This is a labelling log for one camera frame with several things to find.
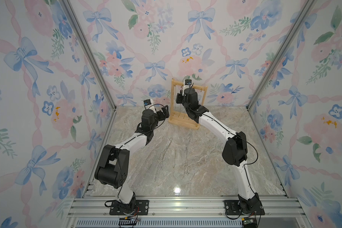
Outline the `wooden jewelry display stand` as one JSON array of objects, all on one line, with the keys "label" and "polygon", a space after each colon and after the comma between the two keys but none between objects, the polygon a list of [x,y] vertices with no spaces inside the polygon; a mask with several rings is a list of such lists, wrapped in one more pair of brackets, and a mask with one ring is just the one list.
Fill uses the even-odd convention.
[{"label": "wooden jewelry display stand", "polygon": [[190,79],[173,79],[169,123],[198,130],[199,117],[206,110],[203,105],[207,90],[207,86],[194,85]]}]

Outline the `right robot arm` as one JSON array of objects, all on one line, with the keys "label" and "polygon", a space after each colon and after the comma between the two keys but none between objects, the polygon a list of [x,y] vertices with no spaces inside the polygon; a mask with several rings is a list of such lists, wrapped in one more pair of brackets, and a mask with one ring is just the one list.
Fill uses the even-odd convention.
[{"label": "right robot arm", "polygon": [[264,209],[257,191],[252,185],[247,162],[248,142],[243,132],[236,132],[219,121],[206,107],[199,104],[194,88],[182,89],[176,97],[176,103],[182,104],[188,117],[206,127],[225,145],[223,160],[232,166],[238,187],[238,199],[243,214],[263,215]]}]

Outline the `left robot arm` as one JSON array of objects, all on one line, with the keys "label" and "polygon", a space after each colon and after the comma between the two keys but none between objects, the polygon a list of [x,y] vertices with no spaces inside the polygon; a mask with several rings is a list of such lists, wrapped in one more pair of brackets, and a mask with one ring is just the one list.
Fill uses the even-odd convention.
[{"label": "left robot arm", "polygon": [[167,105],[161,105],[161,110],[157,111],[155,105],[147,100],[135,133],[124,142],[117,145],[108,144],[102,149],[94,177],[102,185],[109,185],[118,190],[116,199],[111,201],[111,205],[104,204],[111,209],[110,214],[133,216],[139,211],[136,195],[126,183],[130,155],[149,144],[159,122],[164,122],[169,116]]}]

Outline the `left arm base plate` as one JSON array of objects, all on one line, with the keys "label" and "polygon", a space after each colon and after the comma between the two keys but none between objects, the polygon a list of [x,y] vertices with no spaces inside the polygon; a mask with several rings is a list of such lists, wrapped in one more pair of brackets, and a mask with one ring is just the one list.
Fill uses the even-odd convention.
[{"label": "left arm base plate", "polygon": [[131,216],[131,215],[148,215],[148,200],[133,200],[129,204],[123,204],[117,200],[111,201],[108,206],[109,215],[112,216]]}]

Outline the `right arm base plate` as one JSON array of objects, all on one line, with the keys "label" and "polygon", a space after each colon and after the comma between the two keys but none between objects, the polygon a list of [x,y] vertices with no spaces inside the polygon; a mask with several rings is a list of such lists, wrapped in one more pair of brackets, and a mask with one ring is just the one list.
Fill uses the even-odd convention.
[{"label": "right arm base plate", "polygon": [[225,200],[223,203],[228,216],[247,216],[252,213],[254,215],[265,215],[265,210],[260,201]]}]

